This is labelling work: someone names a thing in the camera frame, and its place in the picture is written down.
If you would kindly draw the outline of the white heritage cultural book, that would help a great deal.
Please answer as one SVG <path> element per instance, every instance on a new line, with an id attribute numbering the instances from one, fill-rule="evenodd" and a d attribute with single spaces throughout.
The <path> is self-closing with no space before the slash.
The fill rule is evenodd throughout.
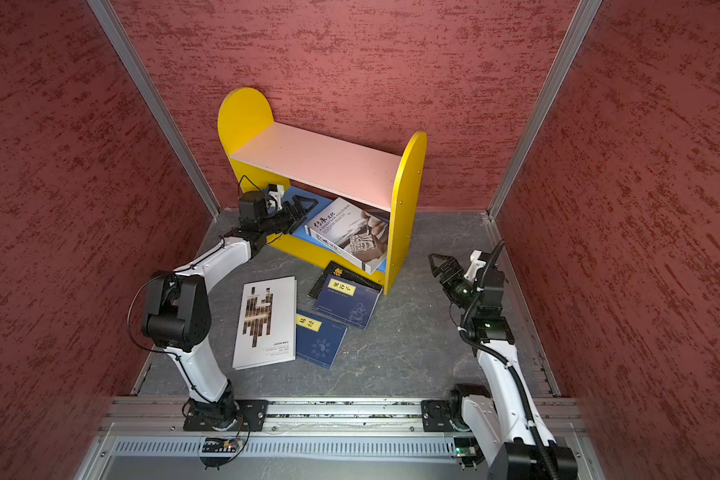
<path id="1" fill-rule="evenodd" d="M 367 274 L 387 258 L 387 220 L 343 198 L 333 200 L 305 224 L 306 233 Z"/>

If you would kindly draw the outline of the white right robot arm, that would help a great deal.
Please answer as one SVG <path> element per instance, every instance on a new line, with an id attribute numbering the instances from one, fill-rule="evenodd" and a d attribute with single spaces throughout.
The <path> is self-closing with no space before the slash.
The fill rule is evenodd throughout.
<path id="1" fill-rule="evenodd" d="M 461 310 L 457 333 L 488 382 L 485 390 L 455 386 L 452 418 L 457 428 L 474 435 L 476 456 L 486 462 L 490 479 L 576 479 L 575 455 L 557 442 L 539 413 L 502 314 L 505 275 L 497 266 L 502 248 L 473 251 L 468 268 L 453 256 L 428 255 L 432 275 Z"/>

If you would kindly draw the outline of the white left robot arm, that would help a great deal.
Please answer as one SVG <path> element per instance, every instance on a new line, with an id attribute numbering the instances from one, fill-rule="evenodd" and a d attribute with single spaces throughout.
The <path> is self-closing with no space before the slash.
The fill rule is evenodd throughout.
<path id="1" fill-rule="evenodd" d="M 250 191 L 242 200 L 239 225 L 214 248 L 185 266 L 157 273 L 144 285 L 142 334 L 179 370 L 189 390 L 188 416 L 219 431 L 242 424 L 244 416 L 208 340 L 212 323 L 208 293 L 255 257 L 269 236 L 294 233 L 318 204 L 300 195 L 277 200 L 272 191 Z"/>

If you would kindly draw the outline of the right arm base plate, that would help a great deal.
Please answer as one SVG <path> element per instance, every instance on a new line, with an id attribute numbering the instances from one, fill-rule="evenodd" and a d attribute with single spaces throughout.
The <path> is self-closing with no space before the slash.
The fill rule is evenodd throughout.
<path id="1" fill-rule="evenodd" d="M 420 407 L 425 432 L 447 433 L 462 430 L 463 424 L 454 417 L 449 400 L 422 400 Z"/>

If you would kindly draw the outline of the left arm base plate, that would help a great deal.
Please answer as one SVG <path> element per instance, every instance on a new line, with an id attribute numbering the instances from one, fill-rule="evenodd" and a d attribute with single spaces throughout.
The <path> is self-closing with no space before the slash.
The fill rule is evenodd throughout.
<path id="1" fill-rule="evenodd" d="M 267 410 L 270 405 L 268 400 L 264 399 L 238 399 L 237 417 L 235 421 L 225 429 L 214 427 L 212 422 L 201 415 L 191 413 L 190 407 L 187 407 L 183 423 L 185 432 L 212 432 L 219 434 L 227 434 L 240 432 L 261 432 L 267 416 Z"/>

